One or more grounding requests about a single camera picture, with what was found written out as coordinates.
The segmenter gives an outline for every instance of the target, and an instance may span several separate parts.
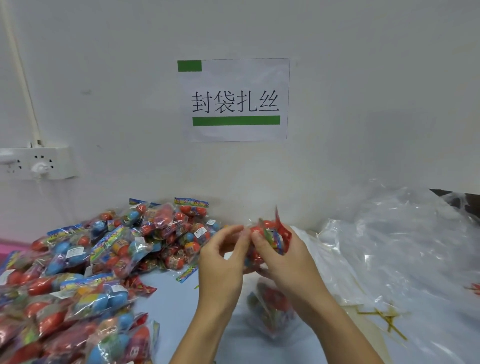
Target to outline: power outlet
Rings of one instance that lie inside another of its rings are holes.
[[[42,178],[63,180],[77,175],[69,147],[39,148],[0,148],[0,156],[8,155],[1,164],[0,178],[13,180],[31,180],[35,175],[31,172],[37,163],[44,163],[47,171]]]

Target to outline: hand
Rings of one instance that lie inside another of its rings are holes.
[[[261,269],[258,273],[272,279],[302,320],[310,325],[309,319],[313,316],[318,301],[333,298],[305,243],[289,226],[285,228],[292,233],[290,247],[285,255],[273,250],[260,233],[252,234],[253,244],[268,266],[268,270]]]
[[[232,256],[224,259],[224,252],[228,250],[224,245],[232,246],[232,240],[236,236],[238,239],[234,245]],[[250,229],[243,229],[242,225],[233,225],[217,232],[201,249],[198,261],[197,310],[207,312],[214,310],[230,320],[240,297],[243,284],[243,263],[249,244]]]

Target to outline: person's right hand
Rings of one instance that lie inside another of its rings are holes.
[[[259,232],[252,234],[253,244],[268,266],[268,270],[260,270],[258,273],[272,279],[290,300],[301,319],[310,324],[318,303],[333,297],[328,292],[305,243],[289,226],[284,226],[292,233],[290,247],[285,255],[273,250]]]

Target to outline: white wall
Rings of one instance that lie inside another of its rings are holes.
[[[9,237],[128,197],[202,197],[228,221],[278,204],[306,228],[352,179],[480,193],[477,0],[10,6],[42,138],[71,145],[81,177],[57,184],[55,208],[36,186],[3,189],[21,202],[0,220]],[[286,141],[183,140],[176,60],[277,57],[292,58]]]

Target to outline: green bar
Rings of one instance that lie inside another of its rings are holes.
[[[193,126],[220,125],[280,125],[280,115],[261,116],[205,116],[192,118]]]
[[[201,72],[202,61],[177,61],[179,72]]]

